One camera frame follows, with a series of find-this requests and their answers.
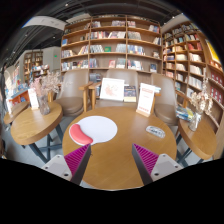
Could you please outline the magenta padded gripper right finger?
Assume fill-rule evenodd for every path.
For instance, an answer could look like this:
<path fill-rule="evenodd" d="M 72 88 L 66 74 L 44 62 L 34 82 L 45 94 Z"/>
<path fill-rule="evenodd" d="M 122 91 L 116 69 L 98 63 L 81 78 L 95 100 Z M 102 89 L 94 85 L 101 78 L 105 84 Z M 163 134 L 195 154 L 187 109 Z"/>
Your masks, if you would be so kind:
<path fill-rule="evenodd" d="M 143 185 L 148 185 L 182 169 L 182 166 L 167 154 L 158 155 L 137 144 L 132 145 L 132 156 Z"/>

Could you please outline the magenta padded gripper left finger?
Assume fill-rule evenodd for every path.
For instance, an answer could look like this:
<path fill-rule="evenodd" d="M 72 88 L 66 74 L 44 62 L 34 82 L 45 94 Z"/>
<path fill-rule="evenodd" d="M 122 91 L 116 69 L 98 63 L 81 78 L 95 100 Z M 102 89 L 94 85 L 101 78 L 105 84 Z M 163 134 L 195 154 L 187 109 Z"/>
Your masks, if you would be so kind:
<path fill-rule="evenodd" d="M 66 156 L 54 156 L 42 169 L 79 185 L 85 173 L 90 155 L 91 145 L 87 144 Z"/>

